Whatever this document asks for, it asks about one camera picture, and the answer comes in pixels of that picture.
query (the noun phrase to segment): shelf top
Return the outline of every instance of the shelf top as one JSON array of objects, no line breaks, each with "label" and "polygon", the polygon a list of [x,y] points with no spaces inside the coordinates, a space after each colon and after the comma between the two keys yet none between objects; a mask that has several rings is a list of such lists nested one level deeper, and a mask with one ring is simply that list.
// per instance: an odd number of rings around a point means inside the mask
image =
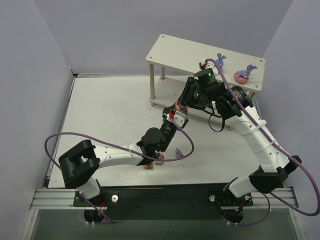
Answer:
[{"label": "shelf top", "polygon": [[[218,53],[226,56],[223,74],[230,85],[240,86],[254,93],[261,91],[266,60],[260,57],[161,34],[145,59],[149,64],[193,75],[200,70],[199,62],[208,58],[216,60]],[[237,83],[234,80],[234,73],[245,70],[250,64],[258,68],[252,71],[247,83]],[[217,75],[218,71],[214,69],[214,72],[216,79],[222,81],[221,76]]]}]

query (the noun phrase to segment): white wall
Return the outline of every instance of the white wall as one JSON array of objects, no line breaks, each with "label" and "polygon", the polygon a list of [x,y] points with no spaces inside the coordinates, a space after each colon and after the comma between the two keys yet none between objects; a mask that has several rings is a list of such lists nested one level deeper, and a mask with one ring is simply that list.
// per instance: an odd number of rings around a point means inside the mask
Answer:
[{"label": "white wall", "polygon": [[[292,155],[299,155],[320,185],[320,1],[295,0],[267,48],[259,105],[267,126]],[[293,184],[300,208],[314,212],[316,195],[299,169]],[[303,217],[308,239],[319,239],[320,217]]]},{"label": "white wall", "polygon": [[0,239],[18,240],[73,76],[33,0],[1,0],[0,33]]},{"label": "white wall", "polygon": [[34,0],[74,73],[147,74],[160,34],[262,57],[293,0]]}]

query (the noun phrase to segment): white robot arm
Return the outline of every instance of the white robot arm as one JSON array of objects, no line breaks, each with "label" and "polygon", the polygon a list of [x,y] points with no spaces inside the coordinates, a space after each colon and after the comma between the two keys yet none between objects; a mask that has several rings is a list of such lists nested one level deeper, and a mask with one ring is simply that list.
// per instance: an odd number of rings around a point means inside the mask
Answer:
[{"label": "white robot arm", "polygon": [[[87,199],[99,197],[101,187],[98,181],[92,177],[98,168],[152,163],[154,159],[158,158],[156,152],[166,151],[177,131],[171,118],[175,119],[179,127],[184,128],[188,123],[188,108],[203,110],[209,114],[210,112],[205,108],[210,108],[212,115],[219,114],[223,121],[228,121],[234,126],[260,162],[259,168],[249,176],[235,178],[228,183],[219,198],[229,202],[229,200],[243,198],[255,191],[270,193],[280,187],[297,166],[272,146],[273,143],[277,145],[278,143],[266,128],[266,121],[260,119],[246,92],[239,86],[234,86],[231,90],[241,105],[258,123],[258,126],[255,126],[242,113],[224,84],[217,82],[212,68],[205,68],[193,77],[189,77],[178,101],[163,110],[161,128],[150,128],[139,142],[122,146],[119,149],[92,145],[90,140],[83,140],[63,154],[59,158],[59,163],[65,187],[67,189],[77,188]],[[259,131],[260,128],[273,139],[271,143]]]}]

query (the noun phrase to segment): purple bunny toy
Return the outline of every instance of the purple bunny toy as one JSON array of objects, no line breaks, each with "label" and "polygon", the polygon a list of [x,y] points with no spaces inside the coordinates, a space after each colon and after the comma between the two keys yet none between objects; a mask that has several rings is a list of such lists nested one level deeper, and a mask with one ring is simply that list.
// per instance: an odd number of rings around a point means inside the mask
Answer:
[{"label": "purple bunny toy", "polygon": [[221,53],[217,54],[218,59],[216,60],[216,62],[218,63],[219,68],[222,71],[222,67],[224,66],[224,59],[226,59],[227,57],[225,55],[222,56]]},{"label": "purple bunny toy", "polygon": [[248,82],[249,76],[253,69],[257,69],[257,66],[253,66],[252,64],[246,67],[246,70],[237,71],[234,74],[234,80],[239,84],[245,84]]}]

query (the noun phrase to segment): pink plush toy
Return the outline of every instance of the pink plush toy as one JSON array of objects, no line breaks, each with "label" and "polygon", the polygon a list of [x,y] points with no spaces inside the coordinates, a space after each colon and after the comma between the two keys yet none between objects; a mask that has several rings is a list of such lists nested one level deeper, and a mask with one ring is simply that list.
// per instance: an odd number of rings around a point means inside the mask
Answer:
[{"label": "pink plush toy", "polygon": [[252,64],[248,65],[246,67],[246,70],[235,72],[235,74],[233,75],[234,80],[239,84],[247,83],[252,70],[257,68],[258,68],[257,66],[252,66]]}]

